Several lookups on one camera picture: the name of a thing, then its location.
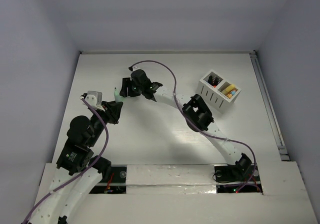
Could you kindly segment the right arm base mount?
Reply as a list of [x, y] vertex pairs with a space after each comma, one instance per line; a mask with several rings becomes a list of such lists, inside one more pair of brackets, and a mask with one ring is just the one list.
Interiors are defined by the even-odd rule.
[[212, 179], [217, 193], [263, 193], [257, 164], [242, 168], [236, 165], [215, 165]]

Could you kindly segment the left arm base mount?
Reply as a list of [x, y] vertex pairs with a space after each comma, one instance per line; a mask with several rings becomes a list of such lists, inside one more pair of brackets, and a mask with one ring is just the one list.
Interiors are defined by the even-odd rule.
[[111, 167], [109, 178], [100, 181], [89, 192], [90, 194], [126, 194], [127, 166], [115, 165]]

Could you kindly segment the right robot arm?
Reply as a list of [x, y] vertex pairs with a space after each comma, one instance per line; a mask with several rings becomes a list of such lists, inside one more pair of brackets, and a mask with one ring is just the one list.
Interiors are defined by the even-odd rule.
[[220, 131], [211, 110], [200, 95], [195, 94], [189, 97], [175, 94], [163, 84], [152, 82], [142, 69], [136, 69], [130, 77], [122, 79], [120, 95], [122, 97], [142, 95], [148, 100], [163, 103], [182, 111], [189, 128], [205, 136], [220, 152], [234, 179], [241, 180], [248, 175], [252, 161], [246, 154], [237, 150], [231, 140]]

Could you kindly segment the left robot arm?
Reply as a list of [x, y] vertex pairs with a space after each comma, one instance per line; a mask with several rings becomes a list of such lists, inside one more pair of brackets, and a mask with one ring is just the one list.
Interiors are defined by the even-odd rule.
[[82, 98], [92, 117], [75, 117], [69, 126], [66, 143], [56, 162], [48, 193], [27, 214], [24, 223], [71, 223], [77, 209], [100, 181], [112, 181], [111, 161], [92, 147], [107, 124], [118, 124], [123, 103], [103, 101], [101, 104]]

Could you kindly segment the green pastel marker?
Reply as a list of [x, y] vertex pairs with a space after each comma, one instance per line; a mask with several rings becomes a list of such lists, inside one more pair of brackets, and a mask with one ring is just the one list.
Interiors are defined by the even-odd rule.
[[119, 90], [117, 88], [114, 88], [113, 95], [114, 95], [114, 98], [115, 98], [114, 100], [115, 100], [116, 103], [119, 103], [119, 102], [123, 101], [123, 97], [120, 95], [120, 92], [119, 92]]

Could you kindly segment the yellow pastel marker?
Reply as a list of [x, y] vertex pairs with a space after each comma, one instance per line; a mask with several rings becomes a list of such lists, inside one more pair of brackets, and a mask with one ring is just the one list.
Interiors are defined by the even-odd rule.
[[235, 84], [230, 84], [229, 86], [227, 86], [223, 91], [222, 93], [224, 95], [227, 95], [230, 91], [232, 91], [234, 88], [235, 88]]

